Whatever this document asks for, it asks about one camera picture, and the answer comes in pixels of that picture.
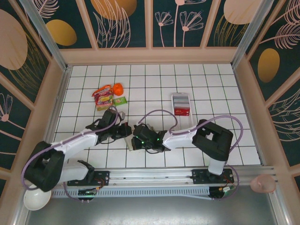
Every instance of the snack bag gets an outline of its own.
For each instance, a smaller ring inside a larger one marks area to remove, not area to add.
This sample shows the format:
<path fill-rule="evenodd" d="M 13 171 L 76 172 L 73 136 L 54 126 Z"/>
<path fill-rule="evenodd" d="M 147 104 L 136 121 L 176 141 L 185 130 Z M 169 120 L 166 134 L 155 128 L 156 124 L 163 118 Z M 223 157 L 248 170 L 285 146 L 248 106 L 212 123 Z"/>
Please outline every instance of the snack bag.
<path fill-rule="evenodd" d="M 111 85 L 106 85 L 92 95 L 95 99 L 97 111 L 106 110 L 113 104 L 113 91 Z"/>

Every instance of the white tiled floor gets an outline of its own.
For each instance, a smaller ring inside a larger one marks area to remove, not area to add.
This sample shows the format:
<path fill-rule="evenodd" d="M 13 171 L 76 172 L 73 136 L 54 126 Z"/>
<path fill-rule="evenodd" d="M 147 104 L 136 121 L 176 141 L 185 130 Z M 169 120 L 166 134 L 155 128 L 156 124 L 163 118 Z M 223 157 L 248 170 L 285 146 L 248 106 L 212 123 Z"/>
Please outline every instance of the white tiled floor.
<path fill-rule="evenodd" d="M 172 110 L 171 94 L 186 92 L 192 100 L 195 120 L 210 119 L 221 114 L 237 117 L 244 135 L 230 154 L 230 165 L 260 165 L 245 109 L 230 64 L 168 64 L 111 65 L 73 67 L 66 91 L 55 141 L 72 136 L 92 121 L 101 118 L 91 97 L 98 88 L 122 83 L 128 104 L 118 106 L 126 113 L 129 125 L 134 125 L 145 113 L 154 109 Z M 174 123 L 172 116 L 157 112 L 146 118 L 157 131 Z M 217 120 L 217 124 L 234 133 L 233 143 L 240 134 L 237 122 Z M 96 168 L 182 167 L 204 166 L 209 157 L 197 148 L 176 149 L 150 155 L 144 150 L 129 151 L 123 139 L 83 150 L 72 160 L 82 159 Z"/>

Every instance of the gold circle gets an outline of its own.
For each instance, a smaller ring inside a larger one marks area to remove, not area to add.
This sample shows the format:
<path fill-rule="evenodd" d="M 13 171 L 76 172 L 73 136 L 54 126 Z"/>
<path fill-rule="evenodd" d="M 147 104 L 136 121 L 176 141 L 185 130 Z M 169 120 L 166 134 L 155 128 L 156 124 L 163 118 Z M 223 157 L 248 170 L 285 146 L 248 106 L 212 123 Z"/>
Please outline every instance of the gold circle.
<path fill-rule="evenodd" d="M 118 15 L 116 4 L 120 9 L 124 9 L 127 16 L 131 16 L 136 9 L 136 0 L 90 0 L 95 10 L 104 18 L 109 20 L 122 19 L 122 15 Z"/>
<path fill-rule="evenodd" d="M 226 0 L 224 4 L 225 19 L 232 24 L 250 23 L 261 2 L 262 0 Z"/>
<path fill-rule="evenodd" d="M 258 60 L 258 77 L 268 83 L 275 77 L 280 64 L 278 52 L 272 48 L 264 50 Z"/>
<path fill-rule="evenodd" d="M 65 21 L 51 20 L 46 24 L 54 41 L 63 46 L 70 46 L 77 41 L 75 30 Z"/>
<path fill-rule="evenodd" d="M 27 58 L 27 38 L 21 24 L 9 13 L 0 9 L 0 65 L 17 70 Z"/>

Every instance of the flower illustration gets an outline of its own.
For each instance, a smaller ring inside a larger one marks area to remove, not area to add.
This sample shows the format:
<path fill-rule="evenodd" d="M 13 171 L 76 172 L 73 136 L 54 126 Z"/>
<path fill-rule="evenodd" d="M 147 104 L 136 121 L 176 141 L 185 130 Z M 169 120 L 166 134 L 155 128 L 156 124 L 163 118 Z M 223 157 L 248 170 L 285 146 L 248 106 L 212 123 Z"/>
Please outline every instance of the flower illustration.
<path fill-rule="evenodd" d="M 164 44 L 164 40 L 163 40 L 163 34 L 162 34 L 162 31 L 161 31 L 161 27 L 173 24 L 174 20 L 171 20 L 172 17 L 171 17 L 169 12 L 168 13 L 166 13 L 166 12 L 162 12 L 162 13 L 156 12 L 155 13 L 155 18 L 156 18 L 156 21 L 158 22 L 158 25 L 159 25 L 161 43 L 163 44 L 163 47 L 164 47 L 165 44 Z"/>
<path fill-rule="evenodd" d="M 182 46 L 184 47 L 184 37 L 185 33 L 190 30 L 199 30 L 203 28 L 203 23 L 201 22 L 201 12 L 195 13 L 190 12 L 187 16 L 187 12 L 184 11 L 180 13 L 180 22 L 182 25 L 183 30 L 183 39 L 182 39 Z"/>
<path fill-rule="evenodd" d="M 4 97 L 4 95 L 2 93 L 0 93 L 0 122 L 9 122 L 11 123 L 12 125 L 20 128 L 20 129 L 23 129 L 25 130 L 25 128 L 13 123 L 12 121 L 9 120 L 9 114 L 10 114 L 10 111 L 12 109 L 12 106 L 13 106 L 13 97 L 10 96 L 10 95 L 7 95 L 6 96 L 6 99 Z M 21 140 L 20 137 L 17 137 L 15 135 L 12 135 L 12 134 L 9 134 L 3 130 L 0 130 L 0 133 L 1 134 L 4 134 L 6 136 L 9 136 L 11 138 L 14 138 L 16 140 Z"/>
<path fill-rule="evenodd" d="M 177 7 L 175 12 L 175 23 L 174 23 L 174 47 L 176 47 L 176 24 L 177 24 L 177 14 L 178 14 L 179 6 L 199 4 L 204 2 L 206 2 L 206 0 L 175 0 Z"/>

